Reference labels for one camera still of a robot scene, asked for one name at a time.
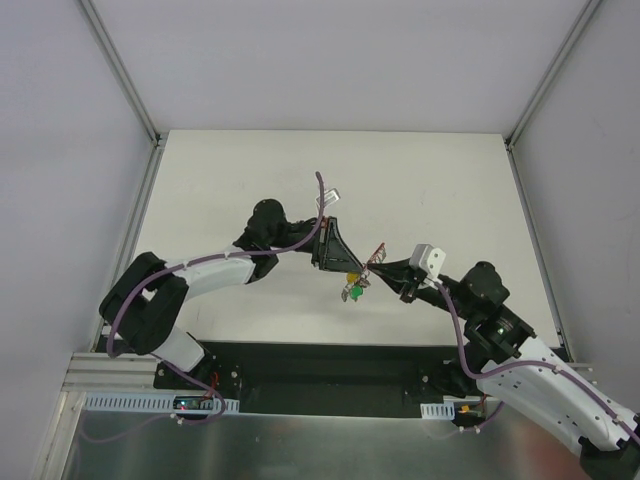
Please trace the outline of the steel key holder red handle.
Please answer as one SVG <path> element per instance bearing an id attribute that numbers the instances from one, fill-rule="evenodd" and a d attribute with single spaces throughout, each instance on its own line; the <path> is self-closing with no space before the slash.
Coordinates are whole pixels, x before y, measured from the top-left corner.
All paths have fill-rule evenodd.
<path id="1" fill-rule="evenodd" d="M 382 242 L 363 265 L 363 271 L 361 274 L 359 274 L 360 275 L 359 280 L 356 283 L 351 284 L 347 282 L 347 278 L 346 278 L 346 284 L 341 291 L 341 299 L 343 302 L 353 301 L 350 298 L 350 290 L 354 285 L 360 285 L 364 289 L 364 291 L 370 287 L 371 283 L 369 281 L 369 275 L 370 275 L 369 264 L 383 263 L 384 260 L 386 259 L 386 256 L 387 256 L 386 244 Z"/>

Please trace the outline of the green key tag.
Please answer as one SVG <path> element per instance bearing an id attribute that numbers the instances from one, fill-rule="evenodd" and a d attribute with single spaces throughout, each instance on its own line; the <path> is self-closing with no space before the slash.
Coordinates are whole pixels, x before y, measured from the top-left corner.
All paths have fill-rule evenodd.
<path id="1" fill-rule="evenodd" d="M 360 285 L 354 285 L 350 290 L 350 298 L 353 301 L 357 301 L 363 292 L 364 289 Z"/>

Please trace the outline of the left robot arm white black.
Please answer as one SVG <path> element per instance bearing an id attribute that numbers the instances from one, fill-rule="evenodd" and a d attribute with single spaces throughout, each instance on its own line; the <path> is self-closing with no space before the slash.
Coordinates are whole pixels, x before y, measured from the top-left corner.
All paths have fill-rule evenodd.
<path id="1" fill-rule="evenodd" d="M 342 240 L 332 216 L 287 220 L 275 199 L 258 202 L 241 236 L 225 252 L 203 262 L 170 267 L 152 252 L 138 255 L 103 298 L 98 312 L 138 355 L 154 355 L 177 368 L 188 388 L 204 387 L 215 360 L 201 343 L 176 326 L 187 301 L 225 287 L 255 283 L 289 251 L 311 256 L 320 271 L 360 274 L 363 264 Z"/>

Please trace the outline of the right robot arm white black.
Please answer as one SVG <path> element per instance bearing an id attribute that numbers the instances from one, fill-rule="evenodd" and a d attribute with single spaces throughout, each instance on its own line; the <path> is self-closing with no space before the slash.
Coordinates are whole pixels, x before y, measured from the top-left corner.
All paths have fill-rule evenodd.
<path id="1" fill-rule="evenodd" d="M 451 315 L 458 357 L 446 372 L 457 392 L 478 389 L 518 411 L 577 455 L 592 479 L 638 478 L 638 413 L 579 375 L 506 306 L 509 291 L 491 263 L 476 263 L 460 280 L 409 259 L 369 269 L 401 301 Z"/>

